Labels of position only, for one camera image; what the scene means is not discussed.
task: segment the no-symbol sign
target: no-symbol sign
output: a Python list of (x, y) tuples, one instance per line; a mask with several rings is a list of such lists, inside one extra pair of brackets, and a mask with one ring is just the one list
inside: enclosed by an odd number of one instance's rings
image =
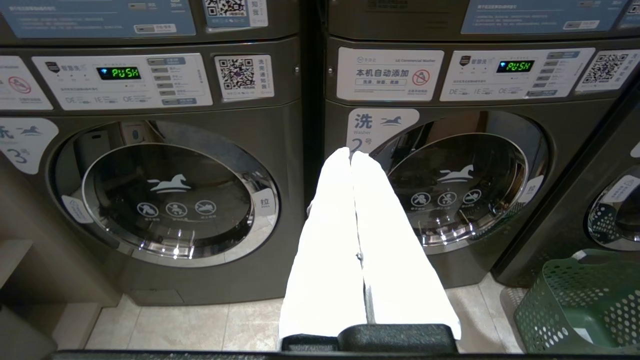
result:
[(424, 69), (420, 69), (416, 72), (413, 73), (413, 83), (418, 85), (418, 86), (422, 86), (426, 83), (429, 82), (429, 79), (431, 79), (431, 74)]

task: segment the washer number label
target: washer number label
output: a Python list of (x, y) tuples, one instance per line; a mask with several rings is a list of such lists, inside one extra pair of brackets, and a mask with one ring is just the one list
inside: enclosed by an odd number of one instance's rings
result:
[(58, 127), (41, 117), (0, 117), (0, 151), (25, 174), (37, 174)]

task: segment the tiled floor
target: tiled floor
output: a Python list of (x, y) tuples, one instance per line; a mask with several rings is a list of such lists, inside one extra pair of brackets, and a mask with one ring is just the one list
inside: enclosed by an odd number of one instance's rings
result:
[[(519, 352), (512, 322), (488, 275), (478, 285), (447, 290), (462, 322), (460, 352)], [(277, 350), (282, 299), (188, 307), (139, 307), (123, 296), (102, 310), (87, 349)]]

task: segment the plastic basket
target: plastic basket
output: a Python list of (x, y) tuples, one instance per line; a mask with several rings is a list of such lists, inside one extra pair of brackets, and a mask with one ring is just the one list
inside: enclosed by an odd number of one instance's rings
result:
[(601, 250), (547, 261), (515, 322), (529, 353), (640, 354), (640, 263)]

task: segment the white sticker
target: white sticker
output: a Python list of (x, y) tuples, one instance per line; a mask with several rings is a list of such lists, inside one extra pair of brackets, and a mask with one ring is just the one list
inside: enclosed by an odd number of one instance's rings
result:
[(609, 204), (623, 202), (640, 185), (640, 179), (625, 175), (602, 197), (602, 202)]
[(90, 224), (93, 222), (89, 211), (86, 210), (84, 202), (75, 197), (62, 195), (62, 203), (67, 208), (69, 214), (80, 224)]
[(565, 97), (595, 49), (454, 51), (441, 101)]
[(420, 113), (407, 108), (359, 108), (349, 113), (346, 146), (369, 154), (418, 122)]
[(275, 96), (271, 55), (216, 56), (222, 98)]
[(51, 110), (42, 92), (19, 56), (0, 56), (0, 110)]
[(536, 176), (533, 179), (529, 180), (527, 184), (524, 186), (524, 192), (518, 198), (518, 202), (529, 202), (533, 199), (534, 196), (540, 190), (540, 186), (542, 185), (542, 180), (545, 179), (544, 175)]
[(600, 51), (584, 72), (576, 92), (617, 90), (622, 87), (640, 60), (640, 50)]
[(34, 56), (64, 110), (213, 104), (200, 54)]
[(249, 25), (254, 28), (269, 26), (269, 16), (267, 14), (267, 0), (247, 1), (249, 5)]
[(255, 214), (259, 217), (265, 217), (276, 213), (276, 202), (271, 189), (262, 189), (251, 195), (255, 204)]
[(0, 117), (0, 151), (25, 174), (37, 174), (58, 127), (42, 117)]
[(640, 158), (640, 142), (633, 149), (631, 149), (631, 157)]
[(345, 100), (430, 101), (442, 50), (338, 50), (337, 97)]

